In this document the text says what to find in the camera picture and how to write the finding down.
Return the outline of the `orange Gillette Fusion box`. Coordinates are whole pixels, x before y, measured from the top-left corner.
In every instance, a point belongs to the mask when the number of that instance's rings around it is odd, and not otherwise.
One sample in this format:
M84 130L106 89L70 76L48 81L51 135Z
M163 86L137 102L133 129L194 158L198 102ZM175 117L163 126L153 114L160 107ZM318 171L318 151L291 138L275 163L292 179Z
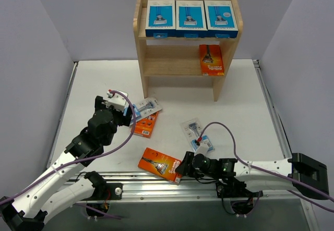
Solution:
M224 76L224 65L219 45L201 44L199 56L203 76Z
M151 148L146 148L141 159L139 160L138 167L175 184L179 184L182 175L177 173L176 169L179 167L181 162L181 160L174 157Z

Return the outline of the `clear blister razor pack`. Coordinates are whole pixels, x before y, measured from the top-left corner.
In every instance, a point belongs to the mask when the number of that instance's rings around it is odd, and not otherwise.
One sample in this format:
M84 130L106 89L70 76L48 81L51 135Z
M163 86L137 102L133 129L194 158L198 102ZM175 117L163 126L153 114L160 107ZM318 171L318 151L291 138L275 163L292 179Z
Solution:
M196 152L199 148L199 145L196 144L196 141L200 138L202 133L202 125L198 118L193 118L191 120L181 123L182 131L187 139L187 142L192 148L193 152ZM207 137L207 135L202 135L202 140L200 143L203 143L207 147L208 152L214 151L214 147Z
M161 104L154 97L146 98L133 104L136 122L162 110Z

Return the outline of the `orange Gillette Styler box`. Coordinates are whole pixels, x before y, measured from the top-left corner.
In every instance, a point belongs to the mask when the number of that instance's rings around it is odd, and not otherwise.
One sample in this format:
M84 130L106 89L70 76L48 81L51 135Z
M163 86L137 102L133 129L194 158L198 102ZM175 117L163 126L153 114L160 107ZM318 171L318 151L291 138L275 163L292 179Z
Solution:
M134 134L145 138L151 138L154 126L158 119L159 112L155 112L147 117L136 117Z

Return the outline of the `blue Harry's razor box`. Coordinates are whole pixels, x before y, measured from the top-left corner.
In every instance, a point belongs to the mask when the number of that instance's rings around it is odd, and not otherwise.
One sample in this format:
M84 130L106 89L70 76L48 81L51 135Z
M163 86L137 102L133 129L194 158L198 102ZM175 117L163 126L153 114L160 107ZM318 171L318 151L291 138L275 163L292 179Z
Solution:
M234 39L238 35L238 26L230 0L204 0L207 36L212 38Z
M176 1L176 37L205 38L207 23L204 1Z
M175 37L175 0L148 0L146 37L164 39Z

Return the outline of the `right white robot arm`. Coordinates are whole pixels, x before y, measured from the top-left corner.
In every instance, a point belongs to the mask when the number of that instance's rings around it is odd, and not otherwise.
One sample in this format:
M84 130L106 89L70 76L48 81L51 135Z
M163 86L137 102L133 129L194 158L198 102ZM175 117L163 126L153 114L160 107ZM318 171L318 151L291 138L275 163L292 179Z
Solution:
M329 197L326 165L301 153L283 160L244 162L186 152L176 172L195 179L209 177L223 187L228 198L247 197L265 190L296 191L316 200Z

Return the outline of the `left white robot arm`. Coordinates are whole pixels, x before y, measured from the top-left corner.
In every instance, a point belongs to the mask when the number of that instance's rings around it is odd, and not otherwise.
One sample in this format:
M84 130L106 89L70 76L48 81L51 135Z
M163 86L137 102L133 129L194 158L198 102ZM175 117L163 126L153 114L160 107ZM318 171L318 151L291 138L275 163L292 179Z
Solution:
M13 197L1 198L1 217L11 230L42 230L61 211L78 201L103 199L108 193L105 179L97 172L61 189L61 186L104 157L119 126L130 126L134 108L123 91L110 90L108 98L95 98L94 113L87 126L60 154L59 158L32 184Z

